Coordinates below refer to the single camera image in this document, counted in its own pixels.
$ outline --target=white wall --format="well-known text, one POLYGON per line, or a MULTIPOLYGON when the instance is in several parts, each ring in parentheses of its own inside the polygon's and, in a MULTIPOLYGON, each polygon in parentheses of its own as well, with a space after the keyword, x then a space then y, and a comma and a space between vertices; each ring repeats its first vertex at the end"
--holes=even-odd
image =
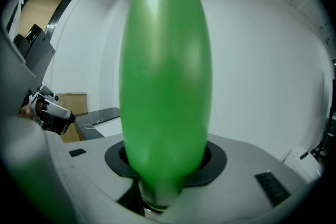
POLYGON ((111 25, 113 0, 72 0, 51 38, 56 54, 45 81, 55 93, 86 92, 99 109, 100 62, 111 25))
MULTIPOLYGON (((115 0, 100 69, 100 109, 119 107, 120 41, 130 0, 115 0)), ((202 0, 213 56, 209 132, 283 160, 319 140, 331 102, 323 41, 280 0, 202 0)))

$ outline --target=cardboard box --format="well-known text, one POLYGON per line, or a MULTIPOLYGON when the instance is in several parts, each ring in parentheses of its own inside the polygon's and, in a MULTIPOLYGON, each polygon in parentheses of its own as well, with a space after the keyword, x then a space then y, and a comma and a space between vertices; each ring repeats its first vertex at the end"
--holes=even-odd
MULTIPOLYGON (((59 96, 58 105, 70 110, 74 115, 88 112, 86 93, 58 93, 57 95, 59 96)), ((71 123, 67 132, 60 137, 62 138, 63 143, 81 141, 74 123, 71 123)))

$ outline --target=brown box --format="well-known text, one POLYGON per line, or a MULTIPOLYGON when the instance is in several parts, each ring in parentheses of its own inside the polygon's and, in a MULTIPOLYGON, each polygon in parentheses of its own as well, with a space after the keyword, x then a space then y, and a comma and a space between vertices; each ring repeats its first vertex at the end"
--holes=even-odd
MULTIPOLYGON (((74 115, 88 112, 86 93, 60 93, 57 95, 59 96, 58 105, 70 110, 74 115)), ((71 123, 67 132, 61 135, 61 138, 63 143, 81 141, 74 123, 71 123)))

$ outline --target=green cup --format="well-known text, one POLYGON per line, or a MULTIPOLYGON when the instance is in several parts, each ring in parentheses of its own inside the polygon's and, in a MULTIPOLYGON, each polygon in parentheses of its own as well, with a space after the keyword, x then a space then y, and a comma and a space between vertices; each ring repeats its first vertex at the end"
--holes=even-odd
POLYGON ((203 158, 212 94, 201 0, 132 0, 120 61, 120 115, 143 198, 168 206, 203 158))

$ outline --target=white object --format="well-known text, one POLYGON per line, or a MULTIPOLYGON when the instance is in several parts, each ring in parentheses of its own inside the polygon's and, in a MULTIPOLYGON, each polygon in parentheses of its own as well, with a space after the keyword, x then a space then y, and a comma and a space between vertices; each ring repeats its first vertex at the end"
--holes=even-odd
POLYGON ((319 179, 323 173, 323 167, 313 155, 302 147, 293 148, 283 163, 293 169, 308 183, 319 179))

